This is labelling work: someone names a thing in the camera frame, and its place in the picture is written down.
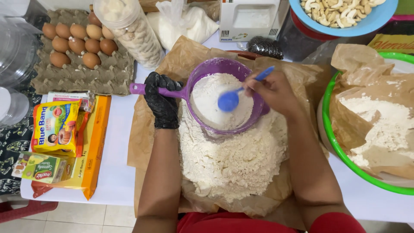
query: white plastic bag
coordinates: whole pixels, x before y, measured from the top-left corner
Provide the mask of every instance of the white plastic bag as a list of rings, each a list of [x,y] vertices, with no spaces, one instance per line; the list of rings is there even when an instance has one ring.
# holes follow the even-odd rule
[[[203,43],[219,28],[203,9],[188,7],[183,0],[157,2],[156,7],[159,12],[148,13],[147,18],[161,45],[167,50],[171,50],[182,35]]]

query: black patterned fabric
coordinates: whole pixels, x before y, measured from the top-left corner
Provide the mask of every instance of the black patterned fabric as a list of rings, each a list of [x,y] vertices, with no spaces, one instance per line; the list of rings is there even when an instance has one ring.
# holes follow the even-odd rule
[[[39,17],[36,27],[42,29],[44,22],[49,22],[46,17]],[[15,90],[25,94],[30,102],[29,111],[33,113],[33,108],[40,104],[41,95],[36,95],[35,89],[30,85],[30,81],[37,76],[33,70],[29,77],[18,86]],[[33,115],[24,119],[12,129],[0,129],[0,195],[19,194],[21,178],[13,177],[13,165],[17,161],[21,151],[27,151],[30,147],[30,140],[33,133]]]

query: rim of sieve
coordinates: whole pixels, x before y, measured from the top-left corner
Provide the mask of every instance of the rim of sieve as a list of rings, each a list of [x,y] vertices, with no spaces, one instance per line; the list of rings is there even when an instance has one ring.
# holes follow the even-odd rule
[[[249,67],[245,66],[244,64],[242,64],[242,63],[240,63],[240,62],[238,62],[234,59],[212,58],[212,59],[205,60],[204,62],[197,65],[194,68],[194,70],[192,70],[190,76],[188,77],[188,82],[187,82],[187,87],[188,88],[187,88],[187,94],[186,94],[187,108],[190,111],[190,114],[193,116],[193,118],[206,130],[209,130],[209,131],[211,131],[213,133],[216,133],[216,134],[238,134],[238,133],[242,133],[242,132],[248,130],[252,125],[254,125],[257,122],[257,120],[259,119],[259,117],[261,116],[261,112],[262,112],[263,107],[265,105],[265,101],[263,100],[263,98],[259,94],[255,93],[253,95],[252,114],[250,115],[247,122],[244,123],[243,125],[241,125],[240,127],[232,129],[232,130],[219,130],[219,129],[215,129],[215,128],[212,128],[212,127],[208,126],[207,124],[205,124],[201,121],[201,119],[195,114],[195,112],[193,111],[193,108],[191,107],[190,97],[191,97],[191,92],[193,91],[194,85],[200,79],[202,79],[202,78],[204,78],[208,75],[211,75],[211,74],[206,74],[206,75],[196,76],[197,71],[207,63],[220,62],[220,61],[228,61],[228,62],[232,63],[232,65],[237,65],[240,68],[246,69],[247,75],[245,76],[245,78],[247,76],[249,76],[249,74],[252,73],[252,70],[249,69]]]

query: cardboard egg carton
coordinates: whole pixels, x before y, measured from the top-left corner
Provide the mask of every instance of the cardboard egg carton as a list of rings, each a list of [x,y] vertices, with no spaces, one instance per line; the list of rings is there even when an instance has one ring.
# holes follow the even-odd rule
[[[84,10],[59,9],[48,11],[50,23],[57,25],[59,22],[70,27],[73,23],[86,27],[89,24],[88,12]],[[98,68],[89,69],[72,51],[66,51],[71,64],[63,68],[55,67],[49,60],[53,50],[52,41],[41,36],[43,47],[37,51],[41,59],[34,68],[38,75],[32,79],[31,85],[37,94],[45,95],[49,92],[79,92],[91,91],[98,95],[129,95],[129,84],[134,73],[134,58],[126,48],[115,39],[118,51],[112,56],[107,56],[101,51],[98,53],[101,65]]]

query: egg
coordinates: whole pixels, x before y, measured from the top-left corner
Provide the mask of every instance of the egg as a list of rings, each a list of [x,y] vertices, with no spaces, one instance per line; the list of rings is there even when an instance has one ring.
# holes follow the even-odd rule
[[[89,14],[89,16],[88,16],[88,19],[89,19],[89,22],[90,22],[91,24],[94,24],[94,25],[99,26],[99,27],[101,27],[101,26],[102,26],[102,23],[101,23],[101,21],[98,19],[98,17],[96,17],[95,12],[93,12],[93,11],[92,11],[92,12]]]
[[[103,37],[104,35],[102,34],[102,28],[94,25],[94,24],[89,24],[86,27],[86,32],[88,33],[89,37],[95,40],[100,40],[101,37]]]
[[[101,50],[99,41],[95,39],[89,39],[85,42],[86,50],[90,53],[98,53]]]
[[[118,46],[110,39],[101,40],[99,45],[101,46],[102,52],[108,56],[112,56],[112,52],[118,50]]]
[[[58,34],[58,36],[65,38],[65,39],[69,39],[69,37],[72,36],[69,30],[69,27],[63,23],[58,23],[56,25],[56,33]]]
[[[43,33],[45,36],[51,40],[55,38],[58,34],[56,34],[56,26],[53,24],[45,23],[43,24],[42,28]]]
[[[113,40],[115,37],[113,36],[112,32],[106,27],[102,27],[102,34],[105,38]]]
[[[72,33],[74,37],[80,39],[85,39],[85,37],[88,36],[85,27],[80,24],[72,24],[72,26],[70,26],[70,33]]]
[[[52,40],[52,46],[56,51],[61,53],[66,53],[69,50],[68,40],[58,36]]]
[[[82,61],[85,66],[90,69],[94,69],[96,65],[101,64],[101,60],[99,59],[98,55],[94,53],[85,53],[82,57]]]
[[[85,41],[79,38],[70,37],[69,47],[77,55],[82,55],[82,51],[85,51]]]
[[[62,68],[64,64],[71,63],[69,57],[66,56],[66,54],[59,53],[59,52],[51,53],[49,58],[50,58],[51,63],[54,66],[59,67],[59,68]]]

